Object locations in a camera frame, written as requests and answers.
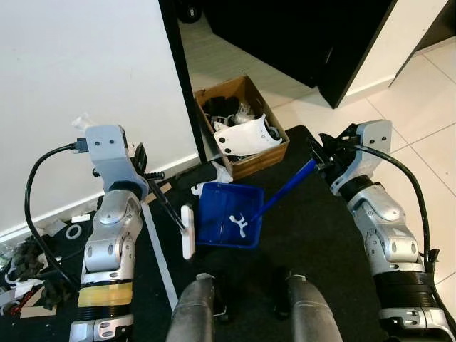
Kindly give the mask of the grey left robot leg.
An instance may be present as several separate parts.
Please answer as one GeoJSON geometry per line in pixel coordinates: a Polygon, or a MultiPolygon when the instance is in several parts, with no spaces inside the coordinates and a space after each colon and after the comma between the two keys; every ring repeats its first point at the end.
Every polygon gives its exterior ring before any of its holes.
{"type": "Polygon", "coordinates": [[[214,342],[214,322],[227,317],[219,279],[197,274],[180,294],[165,342],[214,342]]]}

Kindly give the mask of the brown cardboard box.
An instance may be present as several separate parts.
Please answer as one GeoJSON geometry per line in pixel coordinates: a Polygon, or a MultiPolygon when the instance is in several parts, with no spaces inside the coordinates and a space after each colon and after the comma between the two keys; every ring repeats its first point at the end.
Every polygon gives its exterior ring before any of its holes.
{"type": "Polygon", "coordinates": [[[282,125],[279,123],[276,116],[274,116],[268,103],[249,77],[242,76],[230,79],[230,81],[221,82],[212,87],[200,89],[193,93],[193,95],[195,96],[196,103],[196,119],[200,123],[199,126],[202,127],[203,140],[211,140],[216,144],[216,146],[212,148],[212,154],[219,157],[221,162],[224,163],[225,168],[231,172],[234,180],[247,178],[255,172],[260,172],[260,170],[264,170],[278,162],[282,162],[284,156],[286,156],[290,137],[287,136],[286,131],[282,128],[282,125]],[[283,137],[284,142],[281,143],[280,146],[271,147],[270,150],[265,150],[256,155],[246,157],[235,157],[222,153],[214,139],[214,125],[209,123],[208,117],[203,111],[203,104],[210,98],[218,97],[218,95],[224,95],[224,97],[235,95],[243,104],[248,105],[250,112],[257,114],[259,116],[258,118],[263,115],[267,116],[269,124],[277,128],[278,133],[283,137]]]}

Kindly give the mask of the grey robot leg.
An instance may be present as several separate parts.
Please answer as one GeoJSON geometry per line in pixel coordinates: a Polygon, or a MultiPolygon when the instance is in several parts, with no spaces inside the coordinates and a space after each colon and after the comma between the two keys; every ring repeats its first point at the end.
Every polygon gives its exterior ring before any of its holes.
{"type": "Polygon", "coordinates": [[[278,269],[273,297],[274,315],[292,323],[292,342],[344,342],[328,302],[305,276],[278,269]]]}
{"type": "Polygon", "coordinates": [[[227,317],[219,279],[197,274],[180,294],[165,342],[214,342],[214,322],[227,317]]]}

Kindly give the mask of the clear crumpled plastic wrap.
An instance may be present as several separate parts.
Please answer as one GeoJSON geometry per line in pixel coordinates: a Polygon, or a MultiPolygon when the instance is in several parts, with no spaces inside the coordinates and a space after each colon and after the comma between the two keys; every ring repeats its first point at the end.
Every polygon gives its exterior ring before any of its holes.
{"type": "Polygon", "coordinates": [[[85,134],[88,128],[97,126],[97,123],[91,120],[88,112],[84,112],[81,116],[78,116],[72,121],[71,126],[80,133],[85,134]]]}

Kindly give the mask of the blue plastic dustpan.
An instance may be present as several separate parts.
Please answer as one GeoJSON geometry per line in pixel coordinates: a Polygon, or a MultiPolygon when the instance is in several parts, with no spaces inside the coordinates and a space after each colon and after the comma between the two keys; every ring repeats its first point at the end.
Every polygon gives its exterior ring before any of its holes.
{"type": "Polygon", "coordinates": [[[195,242],[206,247],[230,247],[253,249],[257,247],[263,230],[265,212],[271,209],[302,180],[315,172],[316,163],[309,160],[288,182],[268,201],[264,190],[248,185],[228,185],[210,182],[202,187],[198,207],[198,222],[195,242]],[[248,219],[247,239],[232,238],[234,225],[229,215],[242,214],[248,219]]]}

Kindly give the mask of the black floor mat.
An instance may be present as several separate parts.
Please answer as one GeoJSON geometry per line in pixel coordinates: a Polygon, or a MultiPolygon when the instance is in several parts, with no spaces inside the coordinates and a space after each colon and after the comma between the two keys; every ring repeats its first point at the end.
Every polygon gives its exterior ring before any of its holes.
{"type": "MultiPolygon", "coordinates": [[[[283,162],[242,179],[241,185],[261,187],[271,195],[310,159],[307,128],[297,126],[286,132],[290,146],[283,162]]],[[[216,321],[216,342],[292,341],[291,319],[278,319],[274,313],[273,282],[287,269],[316,284],[345,342],[387,339],[378,313],[387,305],[404,304],[405,276],[397,280],[381,276],[380,294],[392,294],[392,299],[378,296],[361,232],[346,202],[333,196],[319,175],[309,176],[264,215],[257,248],[202,247],[191,261],[180,256],[178,229],[157,202],[151,205],[151,217],[176,292],[202,271],[224,282],[230,321],[216,321]]],[[[165,341],[172,321],[149,231],[143,229],[137,240],[131,342],[165,341]]],[[[77,312],[76,300],[71,299],[55,316],[0,316],[0,342],[66,342],[77,312]]]]}

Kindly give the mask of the black parts in box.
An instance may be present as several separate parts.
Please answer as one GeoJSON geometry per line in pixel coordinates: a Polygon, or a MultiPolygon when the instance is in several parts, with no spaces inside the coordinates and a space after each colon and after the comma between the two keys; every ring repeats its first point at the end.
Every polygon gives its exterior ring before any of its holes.
{"type": "Polygon", "coordinates": [[[231,97],[218,95],[218,97],[210,98],[203,104],[203,111],[206,113],[209,123],[214,126],[231,127],[250,120],[249,108],[235,95],[231,95],[231,97]]]}

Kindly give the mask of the white plastic shell part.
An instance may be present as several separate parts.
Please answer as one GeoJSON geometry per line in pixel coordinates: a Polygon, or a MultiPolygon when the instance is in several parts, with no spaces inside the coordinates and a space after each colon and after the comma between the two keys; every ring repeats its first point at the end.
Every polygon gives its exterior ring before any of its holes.
{"type": "Polygon", "coordinates": [[[214,123],[214,128],[214,139],[219,150],[225,155],[235,157],[257,155],[284,142],[277,128],[269,124],[268,117],[265,115],[234,126],[214,123]]]}

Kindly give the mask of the black cabinet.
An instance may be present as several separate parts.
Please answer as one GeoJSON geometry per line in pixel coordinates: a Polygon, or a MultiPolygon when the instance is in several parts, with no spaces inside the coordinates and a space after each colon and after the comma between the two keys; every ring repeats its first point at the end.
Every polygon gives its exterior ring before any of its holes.
{"type": "Polygon", "coordinates": [[[203,0],[203,12],[216,36],[337,108],[397,2],[203,0]]]}

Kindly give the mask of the black-handled white-headed broom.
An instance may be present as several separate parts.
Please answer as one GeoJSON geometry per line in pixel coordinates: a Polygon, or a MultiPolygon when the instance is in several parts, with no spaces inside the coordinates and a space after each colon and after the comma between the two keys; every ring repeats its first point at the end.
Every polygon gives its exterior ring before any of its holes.
{"type": "Polygon", "coordinates": [[[165,196],[164,199],[160,199],[162,207],[166,214],[173,219],[176,225],[178,225],[180,231],[180,242],[182,242],[182,256],[186,260],[190,260],[196,251],[195,242],[195,213],[192,211],[189,205],[183,205],[180,210],[176,209],[169,199],[165,196]]]}

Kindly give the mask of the white tape line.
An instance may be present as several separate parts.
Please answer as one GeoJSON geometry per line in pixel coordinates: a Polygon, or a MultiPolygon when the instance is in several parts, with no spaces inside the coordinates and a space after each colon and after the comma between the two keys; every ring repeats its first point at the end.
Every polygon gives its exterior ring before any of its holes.
{"type": "Polygon", "coordinates": [[[143,203],[141,205],[143,217],[145,218],[145,225],[147,227],[147,233],[150,235],[151,248],[153,248],[153,253],[157,262],[157,269],[160,271],[160,276],[162,277],[162,283],[166,296],[168,297],[168,302],[170,305],[170,310],[174,311],[178,304],[178,294],[175,290],[174,283],[172,280],[172,275],[168,269],[167,261],[165,260],[162,244],[160,243],[159,237],[157,237],[157,230],[155,222],[153,221],[149,205],[143,203]]]}

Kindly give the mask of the white Y-shaped plastic piece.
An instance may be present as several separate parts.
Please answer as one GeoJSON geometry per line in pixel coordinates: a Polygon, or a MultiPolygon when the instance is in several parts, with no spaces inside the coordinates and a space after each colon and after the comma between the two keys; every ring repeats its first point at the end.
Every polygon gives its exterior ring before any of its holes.
{"type": "Polygon", "coordinates": [[[250,222],[244,215],[229,215],[228,220],[234,225],[234,228],[232,228],[232,238],[237,240],[245,240],[248,238],[248,226],[250,225],[250,222]]]}

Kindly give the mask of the brown cardboard strip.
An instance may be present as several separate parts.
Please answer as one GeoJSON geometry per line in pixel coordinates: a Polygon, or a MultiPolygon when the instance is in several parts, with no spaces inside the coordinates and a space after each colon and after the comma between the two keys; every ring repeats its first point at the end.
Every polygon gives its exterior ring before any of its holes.
{"type": "Polygon", "coordinates": [[[157,200],[163,200],[166,193],[172,189],[172,185],[169,182],[154,182],[154,180],[149,181],[149,186],[151,193],[157,200]]]}

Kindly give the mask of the black dumbbell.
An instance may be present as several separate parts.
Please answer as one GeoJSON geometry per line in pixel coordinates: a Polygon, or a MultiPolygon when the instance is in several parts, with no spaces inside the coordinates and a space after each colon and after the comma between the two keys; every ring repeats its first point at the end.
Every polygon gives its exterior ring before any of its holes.
{"type": "Polygon", "coordinates": [[[174,0],[176,16],[183,23],[192,24],[203,16],[201,0],[174,0]]]}

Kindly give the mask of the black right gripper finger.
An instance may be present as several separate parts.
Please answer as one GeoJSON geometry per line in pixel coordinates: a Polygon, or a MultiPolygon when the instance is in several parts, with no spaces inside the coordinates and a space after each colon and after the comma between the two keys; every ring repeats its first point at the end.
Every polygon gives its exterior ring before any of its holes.
{"type": "Polygon", "coordinates": [[[316,169],[326,169],[330,165],[330,156],[323,149],[321,143],[314,139],[307,141],[311,153],[311,159],[316,163],[316,169]]]}

